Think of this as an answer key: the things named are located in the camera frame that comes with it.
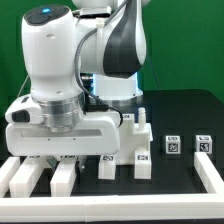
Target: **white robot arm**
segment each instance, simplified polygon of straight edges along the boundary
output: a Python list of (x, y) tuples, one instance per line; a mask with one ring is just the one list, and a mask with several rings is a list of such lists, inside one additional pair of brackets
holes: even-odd
[[(110, 6), (115, 12), (109, 18), (108, 15), (93, 15), (91, 10), (89, 14), (85, 11), (85, 15), (73, 16), (66, 6), (46, 5), (24, 15), (22, 42), (26, 69), (31, 79), (31, 94), (18, 98), (6, 112), (6, 120), (10, 123), (6, 131), (7, 143), (9, 151), (14, 155), (36, 155), (37, 148), (33, 152), (24, 150), (24, 145), (28, 145), (27, 138), (18, 140), (24, 141), (21, 145), (23, 152), (18, 152), (18, 145), (17, 149), (12, 149), (14, 143), (11, 143), (16, 131), (23, 132), (22, 136), (34, 129), (34, 138), (48, 136), (49, 139), (59, 135), (71, 136), (68, 131), (100, 130), (102, 139), (111, 136), (113, 148), (104, 152), (105, 142), (102, 141), (99, 146), (101, 149), (92, 153), (83, 149), (80, 154), (114, 154), (119, 150), (117, 127), (120, 118), (116, 112), (110, 111), (85, 114), (85, 88), (80, 80), (80, 72), (128, 78), (139, 70), (146, 57), (142, 1), (73, 2), (78, 7), (85, 7), (87, 3), (94, 8)], [(72, 154), (72, 148), (74, 146), (66, 152), (58, 149), (40, 154)]]

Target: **green wall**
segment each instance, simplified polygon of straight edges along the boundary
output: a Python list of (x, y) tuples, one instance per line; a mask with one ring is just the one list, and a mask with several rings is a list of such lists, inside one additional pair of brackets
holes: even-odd
[[(73, 7), (70, 0), (1, 0), (0, 116), (26, 77), (22, 16), (48, 3)], [(224, 0), (152, 0), (143, 10), (143, 22), (161, 89), (207, 89), (224, 102)], [(141, 69), (140, 85), (158, 89), (148, 61)]]

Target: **black table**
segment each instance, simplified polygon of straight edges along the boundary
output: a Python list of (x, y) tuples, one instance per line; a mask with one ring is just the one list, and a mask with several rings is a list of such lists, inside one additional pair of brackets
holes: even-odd
[[(205, 193), (193, 165), (196, 135), (212, 136), (213, 154), (209, 157), (220, 175), (224, 175), (224, 105), (214, 95), (204, 90), (148, 91), (144, 93), (141, 103), (120, 109), (123, 113), (135, 113), (137, 117), (139, 107), (146, 108), (147, 122), (152, 125), (152, 180), (135, 180), (133, 166), (118, 166), (114, 181), (98, 180), (99, 157), (88, 157), (85, 171), (77, 175), (72, 196)], [(0, 125), (0, 160), (3, 163), (9, 156), (4, 137), (4, 119), (1, 119)], [(181, 155), (165, 153), (166, 135), (181, 136)], [(44, 171), (31, 197), (50, 196), (52, 175), (51, 170)], [(224, 223), (224, 220), (139, 223), (215, 224)]]

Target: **cable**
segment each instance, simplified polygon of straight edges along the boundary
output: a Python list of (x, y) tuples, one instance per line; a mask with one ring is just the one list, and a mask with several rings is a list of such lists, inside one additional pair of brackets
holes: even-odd
[(22, 93), (22, 91), (23, 91), (23, 89), (24, 89), (24, 87), (25, 87), (25, 85), (26, 85), (26, 83), (27, 83), (29, 77), (30, 77), (29, 75), (26, 76), (26, 79), (25, 79), (25, 81), (23, 82), (23, 84), (22, 84), (22, 86), (21, 86), (21, 88), (20, 88), (20, 90), (19, 90), (19, 93), (18, 93), (18, 95), (17, 95), (17, 98), (20, 97), (20, 95), (21, 95), (21, 93)]
[(72, 15), (73, 15), (73, 16), (78, 16), (79, 13), (80, 13), (80, 10), (72, 11)]
[(152, 74), (154, 76), (154, 79), (156, 80), (157, 87), (158, 87), (159, 90), (161, 90), (161, 86), (160, 86), (160, 83), (159, 83), (159, 80), (158, 80), (158, 76), (155, 72), (154, 66), (152, 64), (152, 60), (151, 60), (148, 52), (147, 52), (147, 59), (148, 59), (149, 67), (151, 68)]
[(120, 124), (119, 127), (122, 125), (123, 123), (123, 114), (115, 107), (111, 107), (109, 105), (106, 104), (101, 104), (101, 105), (85, 105), (84, 106), (84, 111), (85, 112), (96, 112), (96, 111), (101, 111), (101, 112), (106, 112), (108, 110), (114, 110), (116, 112), (119, 113), (120, 115)]
[[(110, 23), (114, 17), (120, 12), (120, 10), (127, 4), (127, 0), (125, 0), (116, 10), (115, 12), (106, 20), (105, 22), (105, 26)], [(99, 97), (97, 97), (96, 95), (94, 95), (93, 93), (89, 92), (82, 84), (82, 81), (81, 81), (81, 77), (80, 77), (80, 73), (79, 73), (79, 57), (80, 57), (80, 54), (81, 54), (81, 50), (82, 50), (82, 46), (83, 44), (85, 43), (85, 41), (90, 37), (92, 36), (93, 34), (95, 34), (97, 32), (97, 28), (93, 29), (92, 31), (90, 31), (89, 33), (87, 33), (83, 38), (82, 40), (80, 41), (78, 47), (77, 47), (77, 50), (76, 50), (76, 53), (75, 53), (75, 77), (76, 77), (76, 81), (79, 85), (79, 87), (89, 96), (91, 96), (93, 99), (95, 99), (97, 102), (99, 102), (100, 104), (102, 105), (106, 105)], [(109, 107), (109, 109), (111, 110), (115, 110), (119, 113), (120, 115), (120, 119), (121, 119), (121, 123), (120, 123), (120, 126), (121, 124), (123, 123), (123, 115), (122, 113), (114, 108), (114, 107)]]

